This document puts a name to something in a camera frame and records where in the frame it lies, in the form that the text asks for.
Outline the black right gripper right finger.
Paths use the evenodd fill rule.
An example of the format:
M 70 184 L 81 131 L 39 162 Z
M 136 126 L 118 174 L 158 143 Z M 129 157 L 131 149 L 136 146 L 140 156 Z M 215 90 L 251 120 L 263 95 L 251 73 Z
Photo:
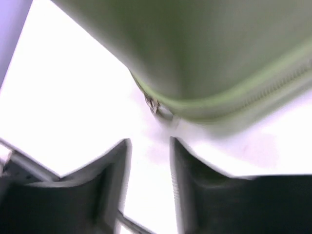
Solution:
M 181 234 L 309 234 L 312 177 L 231 177 L 170 139 L 175 212 Z

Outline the green hard-shell suitcase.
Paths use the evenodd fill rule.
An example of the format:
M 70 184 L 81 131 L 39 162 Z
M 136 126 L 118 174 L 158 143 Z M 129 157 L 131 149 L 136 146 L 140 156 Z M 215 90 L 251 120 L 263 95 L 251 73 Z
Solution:
M 312 84 L 309 0 L 57 0 L 149 101 L 193 122 L 252 120 Z

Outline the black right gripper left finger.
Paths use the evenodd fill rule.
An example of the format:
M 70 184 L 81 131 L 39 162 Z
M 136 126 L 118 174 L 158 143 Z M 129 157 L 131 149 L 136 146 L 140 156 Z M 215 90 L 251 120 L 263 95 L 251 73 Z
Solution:
M 129 165 L 129 139 L 54 182 L 0 178 L 3 234 L 113 234 Z

